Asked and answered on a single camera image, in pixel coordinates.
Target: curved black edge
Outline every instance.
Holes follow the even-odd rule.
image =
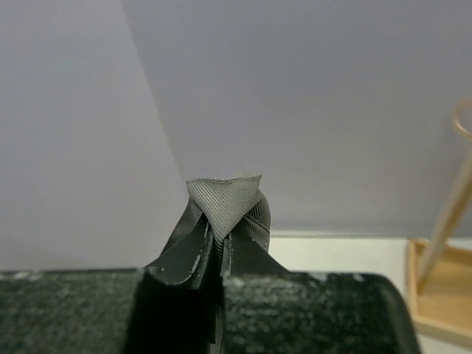
[[[386,309],[389,311],[389,318],[392,321],[397,337],[404,339],[399,343],[401,352],[405,354],[421,354],[412,318],[409,315],[405,300],[397,287],[381,274],[370,273],[362,274],[362,276],[366,281],[376,286],[383,294],[383,299],[387,303]]]
[[[159,282],[185,286],[194,277],[197,269],[201,269],[199,265],[209,261],[208,250],[212,247],[212,240],[206,230],[206,224],[198,222],[189,234],[145,266],[145,270]]]

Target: textured gray surface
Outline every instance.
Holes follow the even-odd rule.
[[[142,270],[0,274],[1,354],[119,354]]]

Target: white wall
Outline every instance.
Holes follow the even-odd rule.
[[[467,147],[472,2],[124,9],[185,178],[260,171],[277,229],[428,234]]]
[[[153,260],[187,196],[119,1],[3,1],[0,48],[0,268]]]

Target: wooden stand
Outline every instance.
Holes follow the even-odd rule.
[[[454,110],[458,131],[472,140],[460,123],[472,100]],[[447,246],[472,197],[472,149],[454,182],[431,241],[410,240],[407,287],[410,313],[419,333],[472,348],[472,251]]]

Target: black plastic part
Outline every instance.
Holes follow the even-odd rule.
[[[145,282],[150,286],[138,293],[139,320],[131,325],[129,345],[134,346],[135,341],[150,341],[151,345],[161,338],[166,353],[207,354],[216,341],[221,292],[207,220],[202,218],[191,233],[145,269]]]
[[[222,274],[283,274],[288,271],[238,224],[223,243]]]
[[[397,289],[375,274],[225,277],[226,354],[419,354]]]

